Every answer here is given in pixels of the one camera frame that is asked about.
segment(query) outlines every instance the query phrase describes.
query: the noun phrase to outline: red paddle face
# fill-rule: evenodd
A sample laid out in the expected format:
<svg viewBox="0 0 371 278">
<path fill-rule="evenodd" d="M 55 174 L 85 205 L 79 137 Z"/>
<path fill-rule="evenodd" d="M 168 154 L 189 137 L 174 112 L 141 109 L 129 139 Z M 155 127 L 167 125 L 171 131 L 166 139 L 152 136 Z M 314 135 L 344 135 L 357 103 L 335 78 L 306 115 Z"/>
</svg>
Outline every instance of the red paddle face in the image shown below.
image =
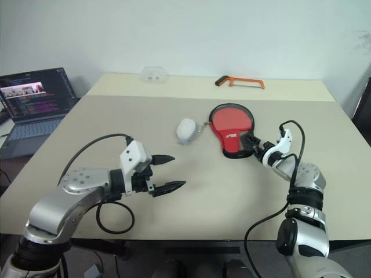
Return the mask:
<svg viewBox="0 0 371 278">
<path fill-rule="evenodd" d="M 239 149 L 241 132 L 253 129 L 253 116 L 251 112 L 239 104 L 222 104 L 216 107 L 209 118 L 211 128 L 221 141 L 226 157 L 247 157 Z"/>
</svg>

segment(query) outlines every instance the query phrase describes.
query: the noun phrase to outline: robotic arm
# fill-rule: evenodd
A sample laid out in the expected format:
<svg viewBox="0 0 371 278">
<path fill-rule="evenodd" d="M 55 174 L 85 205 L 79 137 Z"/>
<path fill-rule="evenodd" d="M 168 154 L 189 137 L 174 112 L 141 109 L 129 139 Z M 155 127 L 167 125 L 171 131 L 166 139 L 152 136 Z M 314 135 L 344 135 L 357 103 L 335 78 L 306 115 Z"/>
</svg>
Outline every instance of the robotic arm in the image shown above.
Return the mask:
<svg viewBox="0 0 371 278">
<path fill-rule="evenodd" d="M 149 192 L 153 197 L 171 193 L 185 181 L 156 187 L 150 164 L 164 164 L 174 158 L 151 156 L 144 146 L 132 141 L 120 155 L 121 169 L 76 169 L 64 175 L 58 187 L 31 210 L 16 251 L 1 277 L 53 277 L 61 256 L 71 248 L 70 238 L 83 215 L 99 203 L 120 200 L 123 193 Z"/>
<path fill-rule="evenodd" d="M 296 159 L 289 156 L 292 134 L 281 130 L 277 145 L 245 134 L 241 139 L 245 149 L 253 150 L 255 157 L 278 175 L 291 181 Z M 326 217 L 322 212 L 323 190 L 326 180 L 316 165 L 300 162 L 297 176 L 289 189 L 286 219 L 278 231 L 276 247 L 287 257 L 297 278 L 351 278 L 339 264 L 328 259 L 329 238 Z"/>
</svg>

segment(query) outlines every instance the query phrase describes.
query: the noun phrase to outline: white wall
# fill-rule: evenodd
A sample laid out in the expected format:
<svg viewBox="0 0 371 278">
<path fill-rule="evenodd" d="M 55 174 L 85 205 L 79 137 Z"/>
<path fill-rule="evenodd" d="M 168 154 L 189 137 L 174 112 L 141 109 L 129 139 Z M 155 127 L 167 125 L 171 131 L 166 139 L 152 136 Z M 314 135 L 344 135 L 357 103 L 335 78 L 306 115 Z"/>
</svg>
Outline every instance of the white wall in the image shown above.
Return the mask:
<svg viewBox="0 0 371 278">
<path fill-rule="evenodd" d="M 0 74 L 322 79 L 351 115 L 371 75 L 370 0 L 0 0 Z"/>
</svg>

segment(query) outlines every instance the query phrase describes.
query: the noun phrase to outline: black chair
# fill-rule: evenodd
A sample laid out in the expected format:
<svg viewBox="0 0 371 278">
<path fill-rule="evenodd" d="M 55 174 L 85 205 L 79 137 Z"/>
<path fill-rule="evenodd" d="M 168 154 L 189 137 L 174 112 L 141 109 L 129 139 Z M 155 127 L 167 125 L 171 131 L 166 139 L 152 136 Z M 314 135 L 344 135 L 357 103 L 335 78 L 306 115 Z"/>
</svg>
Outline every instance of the black chair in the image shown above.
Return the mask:
<svg viewBox="0 0 371 278">
<path fill-rule="evenodd" d="M 359 99 L 352 121 L 371 146 L 371 78 Z"/>
</svg>

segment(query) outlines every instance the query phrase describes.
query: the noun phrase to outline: floor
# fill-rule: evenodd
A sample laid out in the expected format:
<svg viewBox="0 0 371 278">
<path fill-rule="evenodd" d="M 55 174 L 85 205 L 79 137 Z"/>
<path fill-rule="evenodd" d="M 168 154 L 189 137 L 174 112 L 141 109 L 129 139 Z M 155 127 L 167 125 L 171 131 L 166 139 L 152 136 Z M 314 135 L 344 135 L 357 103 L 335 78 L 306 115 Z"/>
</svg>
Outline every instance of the floor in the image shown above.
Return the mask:
<svg viewBox="0 0 371 278">
<path fill-rule="evenodd" d="M 19 236 L 2 235 L 1 267 L 13 252 L 18 240 Z M 187 277 L 192 278 L 222 278 L 223 265 L 231 259 L 240 259 L 249 266 L 243 253 L 242 242 L 136 240 L 127 242 L 127 246 L 132 253 L 129 260 L 118 259 L 119 274 L 122 278 L 150 278 L 156 268 L 170 259 L 183 261 L 187 267 Z M 285 257 L 277 252 L 274 242 L 249 242 L 249 246 L 263 277 L 292 277 Z M 103 260 L 104 277 L 118 277 L 114 256 L 103 253 L 99 255 Z M 371 245 L 339 250 L 332 253 L 330 258 L 340 263 L 355 278 L 371 277 Z M 84 272 L 93 264 L 101 268 L 99 258 L 91 250 L 73 247 L 66 252 L 66 260 L 70 277 L 83 277 Z"/>
</svg>

